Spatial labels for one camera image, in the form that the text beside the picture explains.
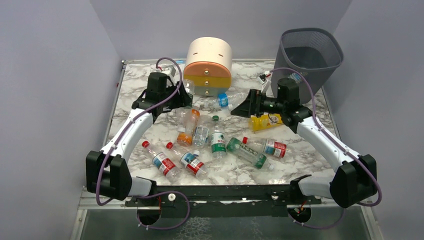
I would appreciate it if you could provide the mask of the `orange drink bottle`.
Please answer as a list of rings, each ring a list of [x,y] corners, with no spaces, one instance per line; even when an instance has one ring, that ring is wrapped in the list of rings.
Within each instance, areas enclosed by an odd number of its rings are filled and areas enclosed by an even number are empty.
[[[185,132],[178,132],[178,136],[176,138],[176,142],[179,145],[188,147],[191,146],[193,143],[193,134],[196,129],[198,120],[200,118],[200,104],[195,103],[191,107],[191,111],[189,115],[187,116],[186,122],[185,122]]]

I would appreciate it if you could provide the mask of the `clear bottle dark green label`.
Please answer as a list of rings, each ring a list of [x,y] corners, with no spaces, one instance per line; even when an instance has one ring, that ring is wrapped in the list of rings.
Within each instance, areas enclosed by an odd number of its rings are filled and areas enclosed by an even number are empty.
[[[177,121],[177,131],[179,133],[185,132],[186,121],[189,113],[191,112],[190,108],[177,108],[175,110],[176,113],[176,121]]]

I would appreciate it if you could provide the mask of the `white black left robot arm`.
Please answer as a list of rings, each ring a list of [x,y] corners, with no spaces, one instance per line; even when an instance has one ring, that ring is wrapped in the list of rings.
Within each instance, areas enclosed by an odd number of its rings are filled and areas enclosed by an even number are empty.
[[[144,133],[158,116],[173,109],[187,107],[192,96],[183,80],[168,85],[171,77],[163,72],[148,76],[147,88],[132,104],[130,114],[118,133],[99,151],[90,151],[85,159],[86,188],[95,194],[99,206],[111,200],[145,197],[151,192],[153,180],[132,177],[128,160]]]

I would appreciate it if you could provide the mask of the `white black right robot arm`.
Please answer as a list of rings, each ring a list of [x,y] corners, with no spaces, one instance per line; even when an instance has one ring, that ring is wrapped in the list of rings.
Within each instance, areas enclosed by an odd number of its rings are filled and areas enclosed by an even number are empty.
[[[377,183],[377,163],[369,154],[361,155],[347,147],[329,132],[313,111],[300,103],[295,80],[282,78],[277,82],[277,96],[268,97],[258,89],[250,89],[231,115],[249,118],[264,113],[278,114],[283,124],[309,142],[330,164],[334,177],[302,176],[294,181],[303,196],[333,199],[340,207],[365,205],[365,199],[380,195]]]

